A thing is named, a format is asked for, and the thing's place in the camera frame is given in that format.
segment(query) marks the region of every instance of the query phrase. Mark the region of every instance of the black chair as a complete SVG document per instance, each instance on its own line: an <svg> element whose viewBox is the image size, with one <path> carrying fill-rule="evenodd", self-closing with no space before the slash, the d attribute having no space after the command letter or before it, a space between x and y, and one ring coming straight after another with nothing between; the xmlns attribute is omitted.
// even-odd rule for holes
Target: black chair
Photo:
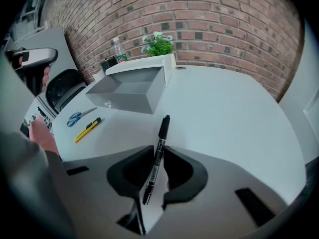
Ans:
<svg viewBox="0 0 319 239"><path fill-rule="evenodd" d="M51 108L59 113L86 86L77 70L67 69L48 83L45 97Z"/></svg>

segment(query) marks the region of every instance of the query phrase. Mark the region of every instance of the pen cap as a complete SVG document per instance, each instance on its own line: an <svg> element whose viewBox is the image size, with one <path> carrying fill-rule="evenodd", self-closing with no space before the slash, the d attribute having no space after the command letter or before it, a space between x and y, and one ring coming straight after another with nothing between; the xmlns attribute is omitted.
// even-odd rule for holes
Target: pen cap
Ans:
<svg viewBox="0 0 319 239"><path fill-rule="evenodd" d="M170 121L170 116L166 115L165 118L163 118L163 121L161 123L160 129L159 129L159 138L160 139L165 139L167 137L167 132L168 132L168 126L169 126L169 121Z"/></svg>

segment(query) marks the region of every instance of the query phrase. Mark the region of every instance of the brick wall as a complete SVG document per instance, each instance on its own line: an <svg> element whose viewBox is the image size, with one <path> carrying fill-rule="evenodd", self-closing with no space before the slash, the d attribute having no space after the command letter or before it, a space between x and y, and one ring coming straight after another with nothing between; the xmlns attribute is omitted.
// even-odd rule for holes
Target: brick wall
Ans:
<svg viewBox="0 0 319 239"><path fill-rule="evenodd" d="M180 65L251 75L275 99L289 86L303 47L290 0L50 0L45 19L65 29L70 51L91 82L119 36L130 60L143 57L142 36L170 34Z"/></svg>

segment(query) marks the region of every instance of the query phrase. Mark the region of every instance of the white table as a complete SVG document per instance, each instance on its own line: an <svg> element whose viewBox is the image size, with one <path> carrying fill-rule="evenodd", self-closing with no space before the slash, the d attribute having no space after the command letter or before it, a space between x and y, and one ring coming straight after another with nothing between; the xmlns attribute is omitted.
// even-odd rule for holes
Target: white table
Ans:
<svg viewBox="0 0 319 239"><path fill-rule="evenodd" d="M231 161L272 188L287 204L306 182L303 156L287 117L250 76L217 68L174 70L153 115L98 107L73 127L66 122L93 104L78 94L53 122L63 161L112 154L158 143L170 115L166 145ZM104 121L77 144L75 137L97 117Z"/></svg>

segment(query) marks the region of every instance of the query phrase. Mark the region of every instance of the plastic water bottle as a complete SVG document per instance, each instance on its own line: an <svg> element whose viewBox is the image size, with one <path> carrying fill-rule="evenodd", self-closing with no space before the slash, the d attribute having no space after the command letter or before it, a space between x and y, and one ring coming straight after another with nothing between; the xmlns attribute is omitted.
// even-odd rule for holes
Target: plastic water bottle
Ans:
<svg viewBox="0 0 319 239"><path fill-rule="evenodd" d="M118 63L127 61L128 58L126 56L125 50L124 50L124 46L123 44L121 44L119 42L119 38L118 37L114 37L113 38L113 42L114 42L114 50L115 50L115 54L116 54L116 61Z"/></svg>

